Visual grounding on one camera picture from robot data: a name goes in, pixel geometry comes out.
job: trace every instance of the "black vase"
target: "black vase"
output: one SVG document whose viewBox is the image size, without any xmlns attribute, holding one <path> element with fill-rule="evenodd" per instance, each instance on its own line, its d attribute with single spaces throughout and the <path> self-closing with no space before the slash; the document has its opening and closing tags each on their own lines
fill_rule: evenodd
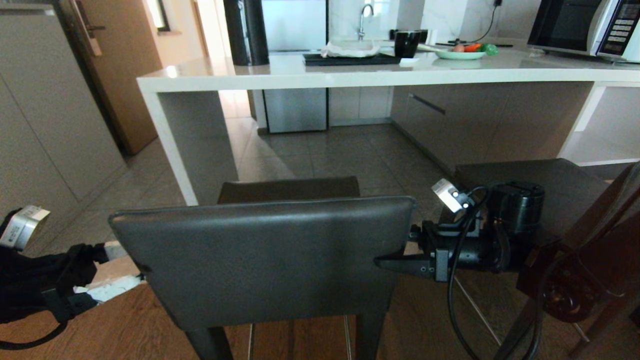
<svg viewBox="0 0 640 360">
<path fill-rule="evenodd" d="M 224 0 L 234 65 L 269 63 L 261 0 Z"/>
</svg>

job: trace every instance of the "black tray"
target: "black tray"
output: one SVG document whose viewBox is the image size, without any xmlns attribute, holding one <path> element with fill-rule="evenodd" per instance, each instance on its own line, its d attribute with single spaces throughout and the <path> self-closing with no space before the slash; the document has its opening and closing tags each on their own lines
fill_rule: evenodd
<svg viewBox="0 0 640 360">
<path fill-rule="evenodd" d="M 377 54 L 367 58 L 323 58 L 320 54 L 304 54 L 306 66 L 336 65 L 387 65 L 397 64 L 400 58 L 386 54 Z"/>
</svg>

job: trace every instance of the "white countertop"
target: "white countertop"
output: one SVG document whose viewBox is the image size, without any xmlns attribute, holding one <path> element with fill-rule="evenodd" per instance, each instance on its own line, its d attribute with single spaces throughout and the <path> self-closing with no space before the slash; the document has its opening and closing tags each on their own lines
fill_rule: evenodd
<svg viewBox="0 0 640 360">
<path fill-rule="evenodd" d="M 262 66 L 214 66 L 193 60 L 138 78 L 143 92 L 324 88 L 346 86 L 606 81 L 640 83 L 640 65 L 501 49 L 480 60 L 443 60 L 417 53 L 412 63 L 306 67 L 302 55 L 272 55 Z"/>
</svg>

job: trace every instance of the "faucet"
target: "faucet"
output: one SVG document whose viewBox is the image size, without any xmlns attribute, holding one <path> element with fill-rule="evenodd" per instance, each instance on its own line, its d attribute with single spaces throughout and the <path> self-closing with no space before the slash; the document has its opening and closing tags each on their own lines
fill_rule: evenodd
<svg viewBox="0 0 640 360">
<path fill-rule="evenodd" d="M 371 4 L 366 4 L 362 7 L 362 12 L 360 12 L 360 30 L 358 30 L 358 41 L 362 41 L 364 37 L 364 28 L 362 27 L 362 23 L 364 22 L 364 10 L 369 7 L 371 9 L 371 16 L 373 16 L 373 6 Z"/>
</svg>

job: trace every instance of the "microwave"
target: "microwave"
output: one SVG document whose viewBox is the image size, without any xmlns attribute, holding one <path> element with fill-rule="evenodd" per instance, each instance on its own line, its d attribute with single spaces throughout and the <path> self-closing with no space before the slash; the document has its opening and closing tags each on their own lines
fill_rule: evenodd
<svg viewBox="0 0 640 360">
<path fill-rule="evenodd" d="M 528 47 L 640 63 L 640 0 L 542 0 Z"/>
</svg>

